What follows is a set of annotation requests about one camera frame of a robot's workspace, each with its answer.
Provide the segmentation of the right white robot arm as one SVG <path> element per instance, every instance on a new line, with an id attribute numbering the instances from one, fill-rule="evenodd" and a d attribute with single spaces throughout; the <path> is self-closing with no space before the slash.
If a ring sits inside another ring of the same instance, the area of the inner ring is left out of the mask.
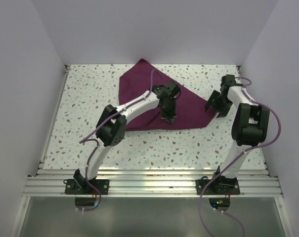
<path id="1" fill-rule="evenodd" d="M 201 179 L 201 186 L 208 195 L 223 195 L 228 192 L 239 194 L 238 174 L 251 148 L 264 142 L 267 136 L 270 111 L 258 105 L 246 92 L 246 86 L 238 83 L 234 75 L 221 78 L 220 91 L 213 91 L 205 110 L 213 108 L 218 117 L 228 115 L 231 106 L 237 109 L 231 128 L 232 146 L 223 163 L 208 181 Z"/>

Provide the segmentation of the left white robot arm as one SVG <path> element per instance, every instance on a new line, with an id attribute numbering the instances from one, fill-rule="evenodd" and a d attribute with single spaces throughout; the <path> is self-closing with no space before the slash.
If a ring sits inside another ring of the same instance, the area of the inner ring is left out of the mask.
<path id="1" fill-rule="evenodd" d="M 151 85 L 149 90 L 125 104 L 106 106 L 95 130 L 80 141 L 81 144 L 93 141 L 96 145 L 85 167 L 75 171 L 74 181 L 77 189 L 83 194 L 97 189 L 92 179 L 97 177 L 99 167 L 109 151 L 124 139 L 126 126 L 132 120 L 147 111 L 159 108 L 161 118 L 173 124 L 176 117 L 176 101 L 180 95 L 179 85 L 171 81 L 166 85 Z"/>

